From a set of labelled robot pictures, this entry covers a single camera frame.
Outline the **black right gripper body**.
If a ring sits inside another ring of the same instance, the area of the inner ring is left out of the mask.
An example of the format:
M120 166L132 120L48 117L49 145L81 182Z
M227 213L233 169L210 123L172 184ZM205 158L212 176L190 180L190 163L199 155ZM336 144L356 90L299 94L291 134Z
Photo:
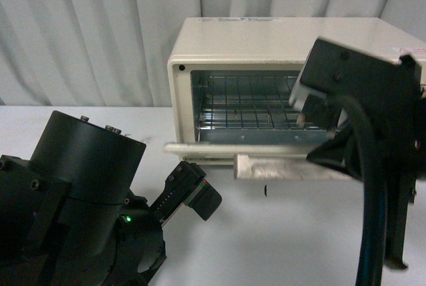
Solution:
M363 183L360 269L405 269L407 208L425 175L425 87L410 54L397 62L315 41L306 59L306 120L332 134L308 160Z

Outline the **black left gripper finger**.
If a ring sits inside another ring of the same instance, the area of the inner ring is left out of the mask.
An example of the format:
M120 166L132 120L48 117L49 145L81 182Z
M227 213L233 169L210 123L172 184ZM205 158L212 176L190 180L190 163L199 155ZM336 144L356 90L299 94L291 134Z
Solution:
M192 209L207 221L222 203L222 196L210 184L203 185L192 200Z

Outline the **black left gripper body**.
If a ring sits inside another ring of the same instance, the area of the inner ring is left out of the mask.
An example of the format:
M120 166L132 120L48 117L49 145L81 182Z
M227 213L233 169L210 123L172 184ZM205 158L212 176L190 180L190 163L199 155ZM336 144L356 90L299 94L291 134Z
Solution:
M166 260L163 226L182 205L207 220L206 173L195 163L180 162L151 206L130 194L114 227L114 260L97 285L148 285Z

